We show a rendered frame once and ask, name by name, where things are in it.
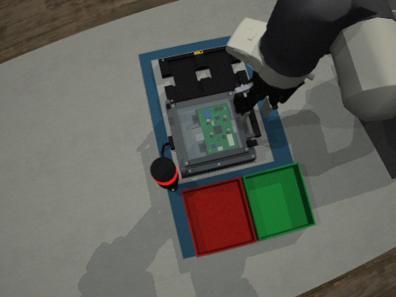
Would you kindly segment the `red open-top bin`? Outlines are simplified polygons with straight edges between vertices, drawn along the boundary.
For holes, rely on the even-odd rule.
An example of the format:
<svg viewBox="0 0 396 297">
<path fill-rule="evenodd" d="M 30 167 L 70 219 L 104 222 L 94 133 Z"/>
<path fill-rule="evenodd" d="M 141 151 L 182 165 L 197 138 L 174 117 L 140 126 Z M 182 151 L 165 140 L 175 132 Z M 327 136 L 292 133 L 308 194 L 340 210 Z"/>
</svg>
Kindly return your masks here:
<svg viewBox="0 0 396 297">
<path fill-rule="evenodd" d="M 257 242 L 241 177 L 181 194 L 196 258 Z"/>
</svg>

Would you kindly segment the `green open-top bin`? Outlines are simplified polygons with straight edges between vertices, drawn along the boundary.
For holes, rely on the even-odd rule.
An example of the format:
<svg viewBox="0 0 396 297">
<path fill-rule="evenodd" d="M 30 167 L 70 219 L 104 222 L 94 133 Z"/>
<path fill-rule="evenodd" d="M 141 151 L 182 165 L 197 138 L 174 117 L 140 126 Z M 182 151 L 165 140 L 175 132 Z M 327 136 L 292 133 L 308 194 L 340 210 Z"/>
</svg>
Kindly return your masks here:
<svg viewBox="0 0 396 297">
<path fill-rule="evenodd" d="M 257 241 L 316 225 L 299 162 L 241 179 Z"/>
</svg>

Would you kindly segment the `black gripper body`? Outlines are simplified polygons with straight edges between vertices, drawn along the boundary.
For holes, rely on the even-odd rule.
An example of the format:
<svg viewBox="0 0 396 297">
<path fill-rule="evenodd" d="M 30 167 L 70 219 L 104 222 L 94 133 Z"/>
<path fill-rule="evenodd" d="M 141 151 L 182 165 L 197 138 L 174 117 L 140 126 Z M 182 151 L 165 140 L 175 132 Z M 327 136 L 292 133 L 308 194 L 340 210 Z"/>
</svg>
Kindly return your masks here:
<svg viewBox="0 0 396 297">
<path fill-rule="evenodd" d="M 253 86 L 251 86 L 249 89 L 253 93 L 260 95 L 261 92 L 265 92 L 266 94 L 272 95 L 272 96 L 282 96 L 287 93 L 289 93 L 293 88 L 288 88 L 288 89 L 281 89 L 276 86 L 272 86 L 267 84 L 260 76 L 258 73 L 256 73 L 253 70 L 253 77 L 248 80 L 248 84 L 253 82 Z"/>
</svg>

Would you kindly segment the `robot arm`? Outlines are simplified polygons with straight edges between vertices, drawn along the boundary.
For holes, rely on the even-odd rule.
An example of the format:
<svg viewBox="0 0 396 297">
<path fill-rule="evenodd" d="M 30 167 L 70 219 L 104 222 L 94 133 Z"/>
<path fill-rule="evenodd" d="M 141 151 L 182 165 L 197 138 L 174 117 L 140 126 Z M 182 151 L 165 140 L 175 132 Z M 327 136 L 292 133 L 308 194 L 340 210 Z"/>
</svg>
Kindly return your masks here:
<svg viewBox="0 0 396 297">
<path fill-rule="evenodd" d="M 396 0 L 277 0 L 268 23 L 243 19 L 225 49 L 281 89 L 313 80 L 331 54 L 344 108 L 365 122 L 391 119 L 395 19 Z"/>
</svg>

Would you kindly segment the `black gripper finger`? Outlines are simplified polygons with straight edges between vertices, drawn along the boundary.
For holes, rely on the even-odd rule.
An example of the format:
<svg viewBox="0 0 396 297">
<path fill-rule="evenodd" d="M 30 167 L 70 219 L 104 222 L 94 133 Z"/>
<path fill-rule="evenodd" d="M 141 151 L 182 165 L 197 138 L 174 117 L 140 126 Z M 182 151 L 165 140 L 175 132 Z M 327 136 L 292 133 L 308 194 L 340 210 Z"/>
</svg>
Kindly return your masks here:
<svg viewBox="0 0 396 297">
<path fill-rule="evenodd" d="M 304 83 L 305 83 L 305 81 L 301 82 L 299 85 L 297 85 L 297 87 L 294 87 L 288 94 L 279 96 L 280 99 L 277 96 L 268 95 L 260 107 L 263 117 L 267 118 L 267 116 L 270 114 L 272 109 L 273 110 L 278 109 L 277 103 L 278 102 L 285 103 L 295 93 L 295 91 L 299 87 L 301 87 Z"/>
<path fill-rule="evenodd" d="M 241 122 L 245 123 L 250 114 L 250 110 L 258 103 L 258 101 L 262 101 L 268 96 L 265 92 L 261 92 L 260 95 L 257 95 L 250 91 L 250 87 L 253 86 L 253 82 L 249 84 L 234 84 L 234 106 L 236 113 L 239 114 Z M 237 99 L 239 100 L 237 100 Z"/>
</svg>

